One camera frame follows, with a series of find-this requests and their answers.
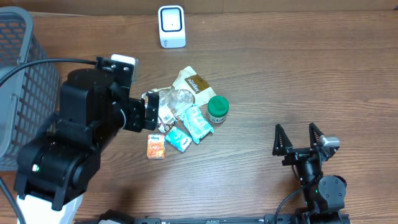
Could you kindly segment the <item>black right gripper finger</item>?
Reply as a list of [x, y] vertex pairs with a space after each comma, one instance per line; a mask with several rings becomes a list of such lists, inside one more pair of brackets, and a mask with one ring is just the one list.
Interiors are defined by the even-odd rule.
[[285, 156], [293, 149], [293, 145], [280, 124], [275, 126], [273, 156]]
[[309, 124], [310, 147], [315, 149], [322, 146], [323, 133], [314, 123]]

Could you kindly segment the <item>beige brown snack pouch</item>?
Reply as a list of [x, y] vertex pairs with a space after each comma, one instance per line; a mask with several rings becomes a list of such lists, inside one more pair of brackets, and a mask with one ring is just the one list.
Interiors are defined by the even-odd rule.
[[161, 133], [170, 131], [178, 122], [180, 115], [192, 106], [207, 105], [216, 96], [212, 87], [202, 79], [191, 66], [179, 71], [178, 77], [169, 87], [155, 88], [149, 93], [159, 96], [157, 129]]

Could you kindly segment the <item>orange tissue pack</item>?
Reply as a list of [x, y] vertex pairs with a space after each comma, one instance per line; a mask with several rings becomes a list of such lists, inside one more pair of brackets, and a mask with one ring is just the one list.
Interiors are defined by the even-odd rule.
[[147, 158], [165, 158], [165, 136], [163, 134], [149, 134], [147, 140]]

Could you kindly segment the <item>teal tissue pack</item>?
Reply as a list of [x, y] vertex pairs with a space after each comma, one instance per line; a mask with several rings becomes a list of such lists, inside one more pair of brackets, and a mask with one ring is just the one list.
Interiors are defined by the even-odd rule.
[[190, 135], [175, 126], [165, 136], [165, 140], [182, 153], [184, 153], [193, 142]]

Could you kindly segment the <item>light green tissue pack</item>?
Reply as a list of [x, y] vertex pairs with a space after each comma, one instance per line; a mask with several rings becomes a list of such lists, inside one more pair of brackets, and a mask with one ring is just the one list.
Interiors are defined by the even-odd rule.
[[203, 117], [201, 109], [196, 104], [186, 109], [180, 115], [180, 120], [190, 133], [195, 144], [199, 144], [200, 140], [209, 133], [214, 133], [212, 125]]

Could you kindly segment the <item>green lid jar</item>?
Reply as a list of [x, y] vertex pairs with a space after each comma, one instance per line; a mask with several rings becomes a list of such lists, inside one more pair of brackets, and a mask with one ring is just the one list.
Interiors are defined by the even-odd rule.
[[229, 102], [223, 96], [214, 96], [208, 102], [208, 117], [212, 123], [222, 123], [228, 114]]

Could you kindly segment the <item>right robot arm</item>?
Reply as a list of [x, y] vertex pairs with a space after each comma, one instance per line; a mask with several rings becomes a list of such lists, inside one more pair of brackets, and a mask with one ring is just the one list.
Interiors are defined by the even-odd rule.
[[[275, 126], [272, 154], [282, 156], [283, 166], [292, 168], [300, 188], [288, 195], [266, 220], [271, 223], [350, 223], [348, 215], [341, 214], [345, 207], [347, 183], [339, 175], [324, 175], [322, 165], [340, 148], [336, 136], [324, 135], [314, 123], [309, 124], [310, 146], [295, 148], [280, 124]], [[303, 194], [305, 206], [293, 214], [281, 215], [283, 205], [297, 194]]]

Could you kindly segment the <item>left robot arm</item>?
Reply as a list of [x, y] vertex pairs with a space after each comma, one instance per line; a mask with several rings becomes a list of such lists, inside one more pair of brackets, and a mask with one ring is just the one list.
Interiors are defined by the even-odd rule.
[[118, 132], [156, 128], [158, 95], [130, 97], [138, 70], [136, 58], [114, 54], [84, 60], [68, 74], [59, 110], [17, 158], [17, 197], [10, 203], [19, 223], [71, 223]]

